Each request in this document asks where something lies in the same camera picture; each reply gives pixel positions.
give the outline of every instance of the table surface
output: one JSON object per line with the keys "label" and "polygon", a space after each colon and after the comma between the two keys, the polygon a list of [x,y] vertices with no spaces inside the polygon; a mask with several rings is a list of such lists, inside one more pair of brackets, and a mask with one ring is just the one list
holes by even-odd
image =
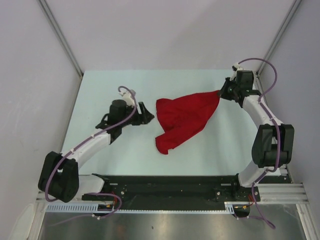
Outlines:
{"label": "table surface", "polygon": [[[219,90],[230,70],[86,71],[76,99],[63,150],[90,136],[112,100],[121,98],[118,86],[136,91],[138,102],[156,115],[156,100]],[[240,106],[224,99],[203,131],[182,145],[158,152],[155,137],[163,134],[157,117],[148,125],[128,126],[111,145],[96,153],[80,174],[104,175],[235,175],[251,161],[257,128]]]}

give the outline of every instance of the purple cable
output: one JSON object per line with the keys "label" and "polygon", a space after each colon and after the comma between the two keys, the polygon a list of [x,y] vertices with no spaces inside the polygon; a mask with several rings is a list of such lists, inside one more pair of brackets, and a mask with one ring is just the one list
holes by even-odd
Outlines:
{"label": "purple cable", "polygon": [[[119,200],[119,206],[118,206],[116,209],[114,209],[113,211],[111,211],[110,213],[108,213],[107,215],[105,215],[105,216],[100,216],[100,219],[105,219],[105,218],[107,218],[107,217],[112,216],[112,215],[115,214],[115,212],[118,211],[118,210],[121,208],[121,206],[122,206],[122,200],[121,200],[121,198],[120,198],[118,195],[115,195],[115,194],[112,194],[112,193],[95,193],[95,192],[88,193],[88,194],[90,194],[90,195],[98,195],[98,196],[111,196],[111,197],[117,198],[117,199]],[[57,223],[51,224],[51,225],[49,225],[49,226],[50,226],[50,227],[57,226],[57,225],[67,223],[67,222],[72,221],[72,220],[75,220],[75,219],[82,218],[82,217],[92,217],[92,214],[82,214],[82,215],[74,216],[74,217],[68,218],[68,219],[66,219],[66,220],[59,221],[59,222],[57,222]]]}
{"label": "purple cable", "polygon": [[258,206],[257,200],[255,198],[255,184],[258,183],[259,181],[261,181],[267,174],[267,172],[271,172],[274,173],[275,171],[277,171],[278,167],[279,167],[279,162],[280,162],[280,151],[281,151],[281,136],[280,136],[280,129],[279,126],[277,124],[277,122],[273,119],[272,114],[269,112],[269,110],[267,109],[267,107],[263,104],[263,102],[261,101],[262,97],[265,96],[268,92],[271,91],[271,89],[276,85],[277,79],[278,79],[278,73],[277,70],[275,68],[275,66],[269,62],[268,60],[262,59],[262,58],[258,58],[258,57],[251,57],[251,58],[247,58],[244,59],[242,61],[240,61],[238,64],[242,64],[244,62],[250,61],[250,60],[258,60],[258,61],[262,61],[265,62],[266,64],[268,64],[274,71],[274,81],[272,83],[272,85],[265,91],[263,92],[259,98],[258,98],[258,103],[260,104],[260,106],[263,108],[263,110],[265,111],[265,113],[268,115],[268,117],[270,118],[270,120],[272,121],[272,123],[274,124],[275,130],[276,130],[276,136],[277,136],[277,148],[276,148],[276,160],[275,160],[275,165],[274,165],[274,169],[270,170],[270,169],[266,169],[265,172],[262,173],[262,175],[260,177],[257,178],[257,180],[255,180],[252,183],[251,186],[251,194],[252,194],[252,198],[254,201],[254,204],[256,206],[256,209],[258,210],[259,214],[261,216],[249,216],[250,219],[259,219],[259,220],[263,220],[265,221],[265,223],[272,229],[276,229],[276,226],[270,222],[262,213],[260,207]]}
{"label": "purple cable", "polygon": [[[113,128],[115,128],[115,127],[117,127],[117,126],[125,123],[127,120],[129,120],[129,119],[135,114],[135,112],[136,112],[136,110],[137,110],[137,101],[136,101],[136,98],[135,98],[135,93],[134,93],[134,91],[131,91],[131,90],[130,90],[129,88],[127,88],[126,86],[119,86],[119,87],[118,87],[118,91],[120,92],[121,89],[125,89],[125,90],[127,90],[127,91],[131,94],[131,97],[132,97],[132,99],[133,99],[133,101],[134,101],[133,111],[129,114],[129,116],[127,116],[127,117],[126,117],[125,119],[123,119],[122,121],[120,121],[120,122],[118,122],[118,123],[116,123],[116,124],[114,124],[114,125],[112,125],[112,126],[108,126],[107,128],[105,128],[105,129],[97,132],[96,134],[93,135],[93,137],[92,137],[92,136],[88,137],[87,139],[85,139],[84,141],[82,141],[80,144],[78,144],[78,145],[73,149],[73,151],[77,151],[79,148],[81,148],[83,145],[85,145],[87,142],[89,142],[92,138],[94,138],[94,137],[96,137],[96,136],[104,133],[105,131],[108,131],[108,130],[110,130],[110,129],[113,129]],[[57,171],[58,168],[60,167],[60,165],[61,165],[61,164],[64,162],[64,160],[66,160],[67,157],[69,157],[71,154],[72,154],[72,152],[69,151],[66,155],[63,156],[63,158],[60,159],[60,161],[56,164],[56,166],[55,166],[54,169],[52,170],[52,172],[51,172],[51,174],[50,174],[50,176],[49,176],[49,179],[48,179],[48,181],[47,181],[47,183],[46,183],[46,185],[45,185],[45,191],[44,191],[45,200],[47,200],[47,201],[50,202],[50,203],[52,203],[52,202],[54,202],[54,201],[57,200],[56,198],[54,198],[54,199],[50,199],[50,198],[49,198],[48,191],[49,191],[50,183],[51,183],[51,181],[52,181],[52,179],[53,179],[56,171]]]}

